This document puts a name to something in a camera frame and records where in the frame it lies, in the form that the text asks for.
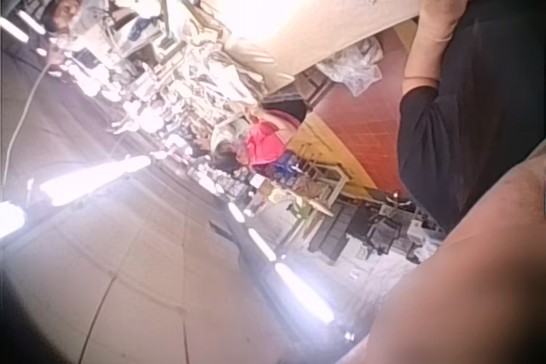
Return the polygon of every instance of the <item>woman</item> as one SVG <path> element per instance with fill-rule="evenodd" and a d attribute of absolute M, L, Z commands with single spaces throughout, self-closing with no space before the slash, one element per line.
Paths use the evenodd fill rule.
<path fill-rule="evenodd" d="M 224 140 L 216 145 L 212 153 L 214 166 L 233 173 L 244 165 L 275 162 L 284 154 L 306 115 L 306 104 L 296 87 L 289 85 L 267 98 L 260 108 L 247 112 L 250 125 L 244 139 Z"/>

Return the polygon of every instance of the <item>fabric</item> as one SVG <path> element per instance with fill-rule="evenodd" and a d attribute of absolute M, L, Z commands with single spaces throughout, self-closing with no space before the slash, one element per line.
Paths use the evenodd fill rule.
<path fill-rule="evenodd" d="M 240 117 L 228 118 L 214 127 L 211 134 L 211 151 L 216 150 L 220 142 L 238 142 L 250 128 L 250 124 Z"/>
<path fill-rule="evenodd" d="M 439 89 L 400 103 L 398 167 L 447 232 L 545 136 L 544 0 L 476 0 L 444 54 Z"/>
<path fill-rule="evenodd" d="M 291 101 L 262 103 L 262 108 L 290 121 L 296 127 L 299 127 L 307 116 L 307 106 L 301 98 Z"/>
<path fill-rule="evenodd" d="M 267 121 L 254 124 L 246 140 L 248 161 L 252 165 L 268 164 L 279 159 L 286 148 L 276 135 L 278 129 Z"/>
<path fill-rule="evenodd" d="M 83 0 L 79 13 L 70 25 L 70 34 L 83 36 L 92 27 L 99 24 L 108 11 L 108 0 Z"/>

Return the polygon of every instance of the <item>tiled floor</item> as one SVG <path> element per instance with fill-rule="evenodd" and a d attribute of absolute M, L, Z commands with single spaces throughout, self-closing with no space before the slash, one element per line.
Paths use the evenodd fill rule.
<path fill-rule="evenodd" d="M 343 84 L 336 84 L 314 113 L 346 145 L 377 188 L 394 191 L 402 188 L 396 143 L 407 51 L 392 29 L 377 37 L 385 54 L 379 63 L 383 79 L 359 97 L 352 96 Z"/>

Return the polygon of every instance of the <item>ceiling light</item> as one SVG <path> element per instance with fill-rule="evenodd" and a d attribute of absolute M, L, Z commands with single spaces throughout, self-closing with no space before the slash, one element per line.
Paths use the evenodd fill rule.
<path fill-rule="evenodd" d="M 141 155 L 117 162 L 108 162 L 58 176 L 40 185 L 40 189 L 51 198 L 53 206 L 63 206 L 96 191 L 126 172 L 136 172 L 150 165 L 150 157 Z"/>
<path fill-rule="evenodd" d="M 286 264 L 277 263 L 275 271 L 281 276 L 294 296 L 323 323 L 334 321 L 334 312 L 307 283 L 301 280 Z"/>
<path fill-rule="evenodd" d="M 0 203 L 0 239 L 25 226 L 25 212 L 11 202 Z"/>
<path fill-rule="evenodd" d="M 250 237 L 253 238 L 254 243 L 258 245 L 259 250 L 261 250 L 265 257 L 267 257 L 267 260 L 270 262 L 274 262 L 276 260 L 276 254 L 275 252 L 270 248 L 270 246 L 265 242 L 265 240 L 259 235 L 258 232 L 256 232 L 254 229 L 248 229 L 248 234 L 250 234 Z"/>
<path fill-rule="evenodd" d="M 23 10 L 19 10 L 17 12 L 17 15 L 21 17 L 21 19 L 27 23 L 35 31 L 37 34 L 41 34 L 42 36 L 45 34 L 45 29 L 42 25 L 40 25 L 37 21 L 35 21 L 30 15 L 28 15 L 27 12 Z"/>
<path fill-rule="evenodd" d="M 19 27 L 14 25 L 11 21 L 0 17 L 0 27 L 6 32 L 11 34 L 14 38 L 22 43 L 28 43 L 28 34 L 23 32 Z"/>
<path fill-rule="evenodd" d="M 211 194 L 218 193 L 214 181 L 203 173 L 200 173 L 199 184 Z"/>
<path fill-rule="evenodd" d="M 233 202 L 230 202 L 228 205 L 229 211 L 231 212 L 231 215 L 235 218 L 235 220 L 239 223 L 245 222 L 245 216 L 241 213 L 241 210 L 237 207 L 236 204 Z"/>

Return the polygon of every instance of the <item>factory floor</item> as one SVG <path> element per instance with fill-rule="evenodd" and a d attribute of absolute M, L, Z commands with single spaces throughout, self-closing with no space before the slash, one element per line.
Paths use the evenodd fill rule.
<path fill-rule="evenodd" d="M 347 194 L 368 197 L 366 188 L 387 192 L 403 189 L 396 151 L 398 103 L 415 29 L 410 20 L 379 33 L 384 53 L 379 62 L 382 80 L 358 97 L 344 84 L 333 84 L 314 104 L 313 112 L 291 142 L 291 148 L 308 159 L 341 164 L 351 178 Z M 306 74 L 315 84 L 325 79 L 317 69 Z"/>

